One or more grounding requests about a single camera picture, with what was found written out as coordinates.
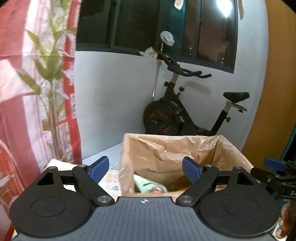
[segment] bike frame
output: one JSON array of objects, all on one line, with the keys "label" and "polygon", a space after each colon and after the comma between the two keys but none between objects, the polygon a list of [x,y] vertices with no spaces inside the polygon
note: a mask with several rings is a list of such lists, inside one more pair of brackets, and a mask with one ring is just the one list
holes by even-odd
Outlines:
[{"label": "bike frame", "polygon": [[228,112],[230,110],[231,107],[235,107],[240,111],[247,111],[246,108],[234,104],[230,101],[226,101],[226,105],[224,107],[224,109],[221,111],[220,115],[218,116],[213,128],[211,130],[207,130],[204,129],[202,127],[198,127],[194,124],[193,120],[191,119],[189,113],[187,112],[185,106],[182,104],[182,102],[180,101],[178,95],[175,93],[174,91],[174,87],[176,85],[177,79],[178,79],[179,75],[176,73],[173,73],[173,77],[171,79],[171,81],[168,83],[167,89],[165,91],[165,95],[163,98],[161,98],[160,100],[167,103],[168,105],[170,105],[170,102],[167,101],[167,99],[175,102],[178,106],[179,109],[181,110],[177,110],[176,112],[179,113],[179,115],[183,118],[184,123],[186,125],[193,125],[196,128],[196,135],[203,135],[203,136],[214,136],[216,135],[217,131],[219,130],[219,128],[221,127],[222,123],[224,122],[225,119],[227,119],[227,115]]}]

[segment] ridged plastic surface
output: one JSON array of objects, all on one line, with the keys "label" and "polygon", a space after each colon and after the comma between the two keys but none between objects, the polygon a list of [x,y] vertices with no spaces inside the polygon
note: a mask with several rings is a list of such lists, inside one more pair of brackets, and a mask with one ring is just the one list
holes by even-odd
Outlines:
[{"label": "ridged plastic surface", "polygon": [[[36,241],[18,235],[13,241]],[[175,205],[170,197],[120,197],[95,210],[89,221],[70,234],[46,241],[231,241],[206,227],[190,207]],[[239,241],[274,241],[271,235]]]}]

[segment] brown plastic bag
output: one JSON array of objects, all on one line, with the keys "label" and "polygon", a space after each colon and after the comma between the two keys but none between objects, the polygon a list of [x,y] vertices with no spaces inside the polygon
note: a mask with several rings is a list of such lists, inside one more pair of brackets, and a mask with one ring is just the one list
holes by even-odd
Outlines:
[{"label": "brown plastic bag", "polygon": [[253,165],[223,136],[158,136],[127,133],[123,139],[119,182],[123,196],[155,196],[134,191],[133,174],[166,186],[175,200],[191,183],[182,171],[182,160],[189,156],[200,165],[212,164],[230,171],[242,166],[248,172]]}]

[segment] window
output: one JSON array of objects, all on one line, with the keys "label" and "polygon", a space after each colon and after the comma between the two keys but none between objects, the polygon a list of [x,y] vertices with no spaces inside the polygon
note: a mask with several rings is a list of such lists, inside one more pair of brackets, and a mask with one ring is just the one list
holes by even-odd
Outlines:
[{"label": "window", "polygon": [[77,50],[139,54],[160,49],[160,32],[175,39],[164,51],[178,61],[233,73],[237,45],[235,0],[83,0]]}]

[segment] tile floor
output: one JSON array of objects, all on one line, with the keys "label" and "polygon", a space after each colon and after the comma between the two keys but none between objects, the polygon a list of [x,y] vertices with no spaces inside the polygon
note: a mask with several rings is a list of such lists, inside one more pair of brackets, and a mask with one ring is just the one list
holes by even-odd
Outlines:
[{"label": "tile floor", "polygon": [[83,164],[91,165],[96,160],[100,159],[102,156],[107,156],[109,158],[109,169],[119,169],[119,160],[120,160],[120,153],[122,150],[122,143],[112,146],[104,151],[101,151],[93,156],[85,158],[82,160]]}]

